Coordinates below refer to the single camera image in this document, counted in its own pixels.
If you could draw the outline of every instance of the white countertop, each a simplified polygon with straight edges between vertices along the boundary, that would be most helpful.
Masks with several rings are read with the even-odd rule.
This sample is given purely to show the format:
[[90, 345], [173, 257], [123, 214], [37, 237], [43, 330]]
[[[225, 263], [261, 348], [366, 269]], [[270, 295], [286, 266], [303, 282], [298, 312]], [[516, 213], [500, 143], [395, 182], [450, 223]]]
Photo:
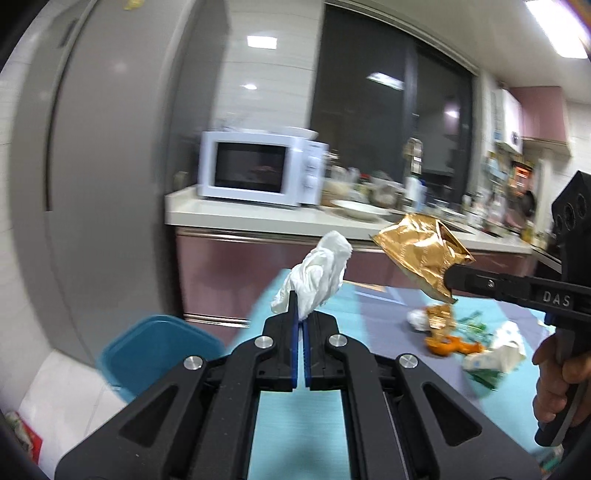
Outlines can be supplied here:
[[[340, 215], [337, 209], [324, 207], [287, 209], [205, 200], [197, 197], [194, 186], [167, 195], [166, 223], [184, 227], [305, 236], [323, 236], [331, 230], [337, 230], [348, 240], [370, 240], [372, 235], [391, 225], [384, 220], [370, 223], [349, 219]], [[470, 230], [473, 233], [453, 232], [468, 250], [531, 253], [531, 246], [515, 236], [495, 238], [475, 229]]]

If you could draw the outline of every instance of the gold foil bag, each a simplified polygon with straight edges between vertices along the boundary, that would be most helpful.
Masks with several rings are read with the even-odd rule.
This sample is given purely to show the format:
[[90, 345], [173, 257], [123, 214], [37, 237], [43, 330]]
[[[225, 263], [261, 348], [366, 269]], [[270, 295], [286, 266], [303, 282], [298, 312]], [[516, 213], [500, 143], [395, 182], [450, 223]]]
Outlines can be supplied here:
[[372, 239], [432, 299], [456, 302], [443, 274], [452, 265], [471, 263], [474, 258], [441, 220], [408, 213]]

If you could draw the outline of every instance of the finger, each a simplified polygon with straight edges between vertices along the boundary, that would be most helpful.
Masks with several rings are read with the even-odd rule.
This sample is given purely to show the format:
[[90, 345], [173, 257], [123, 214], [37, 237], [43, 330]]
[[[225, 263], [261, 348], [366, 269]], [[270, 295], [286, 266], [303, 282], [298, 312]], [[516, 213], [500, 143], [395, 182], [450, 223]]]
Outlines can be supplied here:
[[538, 391], [537, 398], [540, 408], [550, 413], [558, 413], [562, 411], [566, 406], [566, 397], [563, 395], [556, 395], [546, 390], [541, 381], [538, 380], [536, 385]]
[[535, 351], [534, 356], [531, 358], [531, 362], [534, 365], [539, 365], [548, 359], [556, 357], [556, 337], [554, 335], [549, 336], [544, 340], [538, 349]]
[[591, 378], [591, 352], [564, 362], [562, 376], [568, 383], [575, 384]]
[[571, 422], [571, 427], [576, 427], [583, 423], [583, 421], [591, 415], [591, 385], [587, 387], [587, 391], [581, 401], [581, 405], [577, 409]]
[[534, 398], [534, 415], [536, 419], [544, 423], [551, 422], [556, 418], [554, 413], [545, 410], [544, 407], [540, 405], [537, 395]]
[[562, 368], [553, 359], [540, 365], [540, 381], [545, 390], [555, 395], [564, 395], [569, 389], [569, 384], [562, 378]]

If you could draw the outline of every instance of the ceiling light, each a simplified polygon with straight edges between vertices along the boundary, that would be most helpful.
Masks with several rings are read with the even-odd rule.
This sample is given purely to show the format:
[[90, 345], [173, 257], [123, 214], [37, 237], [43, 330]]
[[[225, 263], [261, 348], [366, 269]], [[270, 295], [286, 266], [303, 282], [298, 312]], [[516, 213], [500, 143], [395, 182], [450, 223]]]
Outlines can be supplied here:
[[558, 55], [568, 59], [587, 58], [582, 40], [588, 42], [589, 33], [571, 10], [553, 0], [528, 0], [525, 4]]

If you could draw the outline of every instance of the kitchen utensil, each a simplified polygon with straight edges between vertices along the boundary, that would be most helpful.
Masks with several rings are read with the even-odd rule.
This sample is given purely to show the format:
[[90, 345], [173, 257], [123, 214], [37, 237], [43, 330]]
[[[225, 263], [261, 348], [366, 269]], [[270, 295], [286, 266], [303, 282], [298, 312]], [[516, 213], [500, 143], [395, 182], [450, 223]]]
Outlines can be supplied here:
[[334, 200], [333, 205], [343, 210], [350, 217], [358, 220], [376, 220], [390, 213], [384, 208], [375, 207], [367, 203], [351, 202], [349, 200]]
[[279, 129], [280, 135], [288, 135], [289, 137], [302, 137], [306, 140], [314, 140], [318, 137], [318, 132], [300, 127], [281, 127]]

